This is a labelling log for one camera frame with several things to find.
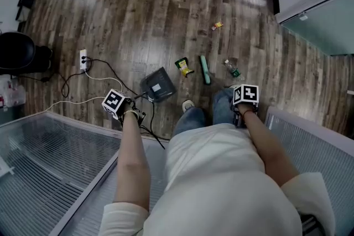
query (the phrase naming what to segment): power strip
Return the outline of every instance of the power strip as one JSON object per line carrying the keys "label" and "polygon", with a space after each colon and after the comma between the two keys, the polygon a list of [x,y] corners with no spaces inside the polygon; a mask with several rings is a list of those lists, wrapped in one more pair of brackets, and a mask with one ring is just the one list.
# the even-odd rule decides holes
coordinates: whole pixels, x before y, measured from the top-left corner
{"label": "power strip", "polygon": [[87,62],[86,62],[87,50],[82,49],[80,50],[80,69],[86,71],[87,69]]}

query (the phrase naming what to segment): black cable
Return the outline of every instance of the black cable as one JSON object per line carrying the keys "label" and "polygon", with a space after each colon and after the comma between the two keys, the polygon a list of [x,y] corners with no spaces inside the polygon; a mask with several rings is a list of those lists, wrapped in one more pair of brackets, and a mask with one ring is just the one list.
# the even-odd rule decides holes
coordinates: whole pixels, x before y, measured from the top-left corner
{"label": "black cable", "polygon": [[92,67],[92,63],[90,63],[90,67],[88,67],[88,69],[84,72],[81,72],[81,73],[75,73],[75,74],[72,74],[70,75],[67,79],[64,78],[64,76],[58,72],[58,71],[55,71],[53,72],[49,77],[43,77],[41,79],[37,79],[37,78],[33,78],[33,77],[29,77],[29,76],[23,76],[23,75],[16,75],[17,77],[21,77],[21,78],[28,78],[28,79],[31,79],[31,80],[35,80],[35,81],[40,81],[42,83],[47,83],[51,80],[51,78],[55,75],[55,74],[58,74],[62,80],[64,81],[62,87],[61,87],[61,95],[64,97],[64,98],[68,98],[69,96],[69,93],[70,93],[70,86],[68,84],[68,81],[74,77],[74,76],[77,76],[77,75],[82,75],[82,74],[85,74],[86,72],[89,72],[89,70],[91,69]]}
{"label": "black cable", "polygon": [[146,95],[147,93],[148,93],[148,92],[143,92],[143,93],[137,95],[136,97],[134,97],[134,100],[136,101],[139,97],[142,97],[142,96]]}
{"label": "black cable", "polygon": [[98,61],[98,62],[106,63],[106,64],[108,65],[108,67],[112,70],[112,72],[113,72],[113,74],[115,75],[115,77],[116,77],[118,80],[120,80],[120,82],[122,83],[122,85],[123,85],[126,89],[128,89],[129,91],[131,91],[132,93],[134,93],[134,94],[135,94],[136,96],[138,96],[138,97],[143,97],[143,98],[147,99],[149,102],[151,102],[151,103],[153,104],[153,115],[151,116],[151,120],[150,120],[150,130],[149,130],[147,127],[143,126],[143,125],[141,125],[141,128],[144,129],[144,130],[146,130],[146,131],[148,131],[152,136],[154,136],[154,138],[159,142],[159,144],[162,146],[162,148],[165,149],[165,147],[164,147],[164,146],[162,145],[162,143],[160,142],[159,137],[156,136],[155,133],[154,133],[153,130],[152,130],[153,119],[154,119],[154,115],[155,115],[155,104],[154,104],[152,101],[150,101],[144,94],[138,95],[138,94],[137,94],[136,92],[134,92],[132,89],[128,88],[127,85],[124,83],[124,81],[123,81],[121,78],[119,78],[119,76],[117,75],[117,73],[114,71],[114,69],[112,68],[112,66],[111,66],[107,61],[105,61],[105,60],[100,60],[100,59],[92,59],[92,58],[90,58],[90,57],[87,57],[87,58],[88,58],[88,61],[90,61],[90,62]]}
{"label": "black cable", "polygon": [[117,77],[118,80],[120,80],[120,82],[123,84],[124,87],[126,87],[126,89],[130,90],[132,93],[134,93],[136,96],[138,95],[136,92],[134,92],[132,89],[128,88],[127,85],[123,82],[123,80],[121,78],[118,77],[117,73],[114,71],[114,69],[112,68],[112,66],[105,60],[100,60],[100,59],[91,59],[89,57],[88,61],[99,61],[99,62],[103,62],[106,63],[108,65],[108,67],[112,70],[113,74]]}
{"label": "black cable", "polygon": [[[141,134],[150,134],[150,135],[152,135],[151,133],[147,133],[147,132],[142,132]],[[164,137],[157,136],[156,134],[155,134],[155,136],[158,137],[161,140],[166,140]]]}
{"label": "black cable", "polygon": [[29,77],[29,76],[22,76],[22,75],[11,75],[11,76],[16,76],[16,77],[21,77],[21,78],[27,78],[27,79],[31,79],[31,80],[36,80],[36,81],[42,82],[41,79],[32,78],[32,77]]}
{"label": "black cable", "polygon": [[81,72],[81,73],[71,74],[67,79],[65,79],[65,78],[61,75],[61,73],[57,72],[57,73],[61,76],[61,78],[63,78],[63,80],[64,80],[64,84],[63,84],[63,86],[61,87],[61,95],[62,95],[64,98],[68,98],[69,93],[70,93],[70,87],[69,87],[69,84],[68,84],[67,82],[68,82],[72,77],[74,77],[74,76],[83,75],[83,74],[89,72],[89,71],[91,70],[91,68],[92,68],[92,63],[90,63],[90,67],[88,67],[85,71],[83,71],[83,72]]}
{"label": "black cable", "polygon": [[146,128],[144,125],[141,125],[141,128],[146,130],[150,135],[154,136],[154,138],[159,142],[160,146],[162,146],[163,149],[165,149],[164,145],[160,142],[159,138],[151,132],[148,128]]}

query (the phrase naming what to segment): white sleeve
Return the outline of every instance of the white sleeve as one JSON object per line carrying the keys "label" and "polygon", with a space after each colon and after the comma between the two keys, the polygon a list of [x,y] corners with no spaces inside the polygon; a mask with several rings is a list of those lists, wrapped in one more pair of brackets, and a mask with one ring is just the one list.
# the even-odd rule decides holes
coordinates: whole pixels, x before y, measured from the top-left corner
{"label": "white sleeve", "polygon": [[300,174],[281,189],[301,214],[312,214],[322,224],[327,236],[335,234],[335,217],[322,174]]}
{"label": "white sleeve", "polygon": [[149,213],[132,203],[105,206],[99,236],[132,236],[142,230]]}

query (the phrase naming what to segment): candy wrapper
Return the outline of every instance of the candy wrapper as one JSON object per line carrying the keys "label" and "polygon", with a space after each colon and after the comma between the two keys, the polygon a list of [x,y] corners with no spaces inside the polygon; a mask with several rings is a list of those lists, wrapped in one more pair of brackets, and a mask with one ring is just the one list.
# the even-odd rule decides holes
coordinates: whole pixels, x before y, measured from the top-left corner
{"label": "candy wrapper", "polygon": [[178,61],[175,62],[176,66],[178,69],[182,72],[183,76],[187,76],[189,73],[193,73],[194,70],[188,69],[188,59],[187,57],[184,57]]}
{"label": "candy wrapper", "polygon": [[223,23],[222,22],[217,22],[214,24],[214,26],[211,27],[212,30],[215,30],[217,28],[220,28],[223,26]]}

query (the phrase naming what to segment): leg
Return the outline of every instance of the leg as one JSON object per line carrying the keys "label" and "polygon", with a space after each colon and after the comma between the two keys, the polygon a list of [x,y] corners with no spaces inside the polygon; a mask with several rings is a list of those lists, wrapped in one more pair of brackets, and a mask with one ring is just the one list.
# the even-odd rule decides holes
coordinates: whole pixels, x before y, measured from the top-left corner
{"label": "leg", "polygon": [[212,123],[213,125],[228,123],[233,125],[235,114],[230,110],[233,98],[233,89],[225,88],[214,95],[212,103]]}
{"label": "leg", "polygon": [[201,108],[190,107],[179,118],[177,125],[173,131],[172,137],[179,133],[205,127],[205,116]]}

